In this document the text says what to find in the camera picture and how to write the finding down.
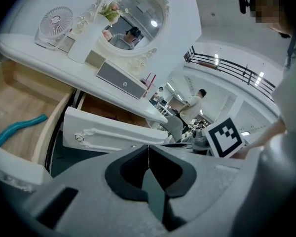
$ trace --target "gray chair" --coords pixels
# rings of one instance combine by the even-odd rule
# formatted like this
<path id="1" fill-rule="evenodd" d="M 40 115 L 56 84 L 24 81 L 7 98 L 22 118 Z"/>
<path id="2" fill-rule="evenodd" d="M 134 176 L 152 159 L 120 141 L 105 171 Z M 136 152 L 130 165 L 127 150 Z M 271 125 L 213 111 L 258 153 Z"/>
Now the gray chair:
<path id="1" fill-rule="evenodd" d="M 175 142 L 181 141 L 183 130 L 182 121 L 176 116 L 166 116 L 166 119 L 168 122 L 160 125 L 172 135 Z"/>

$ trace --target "teal plastic tube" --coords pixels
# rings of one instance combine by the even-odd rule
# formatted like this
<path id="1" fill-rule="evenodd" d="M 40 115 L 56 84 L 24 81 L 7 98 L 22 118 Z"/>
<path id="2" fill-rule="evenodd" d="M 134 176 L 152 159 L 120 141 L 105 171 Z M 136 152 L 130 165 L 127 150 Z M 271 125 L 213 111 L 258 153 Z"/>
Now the teal plastic tube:
<path id="1" fill-rule="evenodd" d="M 25 128 L 25 127 L 29 127 L 32 125 L 36 125 L 39 124 L 43 121 L 45 121 L 47 118 L 47 116 L 45 114 L 40 115 L 39 117 L 32 119 L 32 120 L 28 120 L 28 121 L 22 121 L 22 122 L 16 122 L 12 125 L 9 125 L 5 130 L 2 131 L 2 133 L 0 134 L 0 147 L 3 145 L 3 143 L 10 138 L 13 134 L 15 134 L 15 132 L 19 129 Z"/>

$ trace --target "white fan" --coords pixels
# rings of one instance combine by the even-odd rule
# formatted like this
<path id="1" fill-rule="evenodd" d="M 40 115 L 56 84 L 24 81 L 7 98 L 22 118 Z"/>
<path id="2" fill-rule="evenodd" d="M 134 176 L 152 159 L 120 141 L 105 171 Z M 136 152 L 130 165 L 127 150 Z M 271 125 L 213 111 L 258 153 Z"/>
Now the white fan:
<path id="1" fill-rule="evenodd" d="M 35 35 L 35 43 L 55 50 L 67 37 L 68 31 L 73 24 L 73 12 L 68 7 L 57 7 L 43 17 Z M 51 46 L 43 39 L 53 40 L 55 46 Z"/>

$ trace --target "open drawer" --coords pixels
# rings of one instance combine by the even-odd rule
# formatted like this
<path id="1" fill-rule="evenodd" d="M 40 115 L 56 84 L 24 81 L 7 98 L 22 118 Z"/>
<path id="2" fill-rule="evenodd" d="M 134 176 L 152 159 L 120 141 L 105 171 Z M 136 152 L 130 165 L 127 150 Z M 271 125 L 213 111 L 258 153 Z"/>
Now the open drawer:
<path id="1" fill-rule="evenodd" d="M 48 119 L 19 129 L 1 146 L 0 155 L 4 150 L 44 166 L 52 132 L 72 92 L 72 87 L 26 66 L 13 61 L 1 62 L 0 133 L 15 122 L 31 120 L 42 114 Z"/>
<path id="2" fill-rule="evenodd" d="M 168 133 L 149 128 L 136 114 L 84 94 L 77 109 L 67 108 L 63 136 L 66 147 L 111 153 L 162 144 Z"/>

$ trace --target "metal railing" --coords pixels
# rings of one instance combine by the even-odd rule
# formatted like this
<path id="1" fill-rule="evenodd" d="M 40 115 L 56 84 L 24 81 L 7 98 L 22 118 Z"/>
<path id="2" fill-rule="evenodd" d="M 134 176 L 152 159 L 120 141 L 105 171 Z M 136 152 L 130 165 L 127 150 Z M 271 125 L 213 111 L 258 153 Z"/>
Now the metal railing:
<path id="1" fill-rule="evenodd" d="M 231 61 L 216 58 L 210 55 L 195 53 L 193 46 L 185 54 L 184 59 L 186 62 L 195 63 L 209 69 L 214 69 L 236 77 L 243 83 L 254 87 L 256 90 L 258 90 L 271 101 L 273 101 L 271 93 L 275 89 L 275 85 L 273 85 L 263 77 L 260 77 L 257 73 L 248 69 L 248 65 L 245 68 Z"/>

